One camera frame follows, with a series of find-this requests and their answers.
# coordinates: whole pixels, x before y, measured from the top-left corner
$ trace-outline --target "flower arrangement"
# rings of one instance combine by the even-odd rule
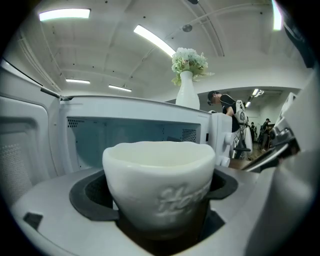
[[[178,48],[176,53],[172,56],[172,71],[176,72],[176,77],[171,81],[180,86],[181,77],[180,74],[183,71],[192,72],[192,81],[197,82],[196,78],[199,76],[211,76],[214,73],[205,73],[205,69],[208,68],[207,58],[204,57],[204,53],[198,55],[194,49]]]

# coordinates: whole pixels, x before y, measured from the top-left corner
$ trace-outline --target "cup holder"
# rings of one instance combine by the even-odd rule
[[[210,191],[206,195],[209,200],[222,200],[233,194],[238,188],[235,178],[214,169]]]
[[[152,240],[141,234],[118,210],[113,209],[113,198],[104,171],[78,181],[70,190],[73,207],[91,221],[115,221],[118,228],[137,245],[156,256],[182,252],[220,229],[225,222],[210,209],[210,200],[222,200],[237,190],[238,182],[219,170],[214,170],[210,191],[200,203],[186,231],[170,240]]]

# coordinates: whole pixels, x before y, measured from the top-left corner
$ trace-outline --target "white cup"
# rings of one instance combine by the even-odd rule
[[[103,168],[120,211],[138,230],[178,236],[210,189],[216,154],[193,142],[142,141],[104,150]]]

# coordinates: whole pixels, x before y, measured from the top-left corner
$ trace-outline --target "black hair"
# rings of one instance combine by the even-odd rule
[[[208,93],[208,99],[209,99],[210,101],[211,101],[212,96],[213,96],[214,94],[220,94],[220,92],[218,92],[217,90],[212,90],[212,91],[210,91],[210,92]]]

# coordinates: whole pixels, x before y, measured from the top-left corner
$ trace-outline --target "ceiling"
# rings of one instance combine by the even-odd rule
[[[64,8],[89,8],[90,17],[39,21],[39,13]],[[191,32],[182,30],[185,24],[192,25]],[[270,0],[199,0],[195,5],[187,0],[44,0],[21,26],[16,41],[41,79],[61,94],[152,98],[174,88],[172,59],[135,34],[137,25],[175,51],[183,47],[203,52],[207,71],[216,74],[239,71],[249,59],[254,60],[252,67],[265,69],[265,62],[252,58],[257,53],[303,66],[285,33],[273,32]],[[90,85],[66,79],[89,80]],[[108,85],[125,86],[132,93]]]

